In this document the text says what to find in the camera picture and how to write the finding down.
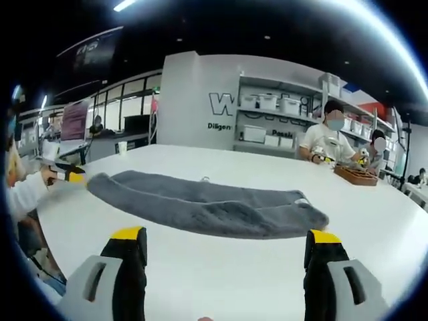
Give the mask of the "person's left hand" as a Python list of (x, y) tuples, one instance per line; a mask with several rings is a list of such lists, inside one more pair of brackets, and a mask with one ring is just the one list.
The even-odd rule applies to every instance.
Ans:
[(58, 173), (50, 169), (50, 167), (43, 166), (40, 168), (40, 173), (45, 185), (52, 186), (58, 179)]

